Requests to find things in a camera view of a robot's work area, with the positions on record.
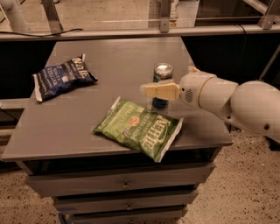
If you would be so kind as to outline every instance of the table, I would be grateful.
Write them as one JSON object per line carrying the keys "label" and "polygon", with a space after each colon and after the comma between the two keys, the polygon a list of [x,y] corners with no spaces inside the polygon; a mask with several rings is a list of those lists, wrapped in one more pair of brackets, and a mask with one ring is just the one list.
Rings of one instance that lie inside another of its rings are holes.
{"label": "table", "polygon": [[231,138],[214,115],[170,102],[159,113],[184,117],[183,127],[161,163],[92,133],[118,96],[151,107],[139,92],[152,82],[157,63],[170,63],[179,82],[192,64],[181,38],[59,42],[48,65],[86,54],[98,83],[43,103],[34,94],[3,154],[28,175],[26,183],[73,223],[135,223],[179,218],[198,195],[199,183]]}

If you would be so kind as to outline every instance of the cabinet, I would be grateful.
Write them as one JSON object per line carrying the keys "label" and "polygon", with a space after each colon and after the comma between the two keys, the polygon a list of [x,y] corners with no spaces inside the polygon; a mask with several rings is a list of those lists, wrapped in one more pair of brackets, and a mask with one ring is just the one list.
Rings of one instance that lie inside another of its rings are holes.
{"label": "cabinet", "polygon": [[179,82],[192,62],[180,38],[143,38],[58,43],[49,64],[87,55],[98,83],[50,101],[34,95],[22,114],[3,161],[16,162],[26,183],[52,197],[75,224],[136,223],[180,218],[214,169],[214,158],[231,139],[224,123],[206,111],[170,102],[169,116],[184,117],[183,127],[161,163],[91,129],[117,96],[149,107],[139,86],[152,81],[159,62],[174,66]]}

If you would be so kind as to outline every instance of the can top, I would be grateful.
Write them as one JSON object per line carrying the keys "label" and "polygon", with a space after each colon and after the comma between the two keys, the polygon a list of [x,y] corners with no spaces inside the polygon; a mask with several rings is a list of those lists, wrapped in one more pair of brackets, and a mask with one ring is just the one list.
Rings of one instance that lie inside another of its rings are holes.
{"label": "can top", "polygon": [[167,63],[159,63],[155,66],[155,75],[160,80],[168,79],[172,77],[173,67]]}

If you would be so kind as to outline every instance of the gray tabletop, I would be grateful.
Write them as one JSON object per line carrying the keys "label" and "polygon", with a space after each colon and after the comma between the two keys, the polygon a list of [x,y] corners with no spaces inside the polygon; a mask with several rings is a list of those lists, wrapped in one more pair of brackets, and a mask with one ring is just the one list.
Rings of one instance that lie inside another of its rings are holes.
{"label": "gray tabletop", "polygon": [[[174,80],[187,74],[192,60],[180,38],[141,38],[59,42],[48,65],[58,65],[82,53],[87,68],[98,82],[76,88],[43,103],[34,95],[5,149],[3,161],[75,158],[104,154],[134,153],[114,141],[92,133],[118,96],[147,108],[151,99],[139,92],[152,82],[157,63],[174,67]],[[188,108],[180,100],[160,113],[181,118],[183,127],[171,150],[230,145],[224,123],[214,115]]]}

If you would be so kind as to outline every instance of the floor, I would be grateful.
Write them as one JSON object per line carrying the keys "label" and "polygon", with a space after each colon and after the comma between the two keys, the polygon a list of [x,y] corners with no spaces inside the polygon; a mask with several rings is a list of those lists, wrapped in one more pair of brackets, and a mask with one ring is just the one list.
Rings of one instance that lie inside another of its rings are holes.
{"label": "floor", "polygon": [[[147,9],[153,7],[153,11],[158,11],[156,3],[147,0],[60,0],[56,6],[65,29],[146,28],[151,17]],[[25,0],[22,7],[31,31],[48,31],[39,0]],[[6,20],[0,29],[10,30]],[[271,151],[259,136],[235,131],[231,137],[234,144],[221,150],[214,161],[216,169],[199,186],[199,196],[188,207],[185,217],[146,224],[280,223],[280,152]],[[60,223],[52,199],[41,199],[25,184],[25,178],[22,171],[0,172],[0,223]]]}

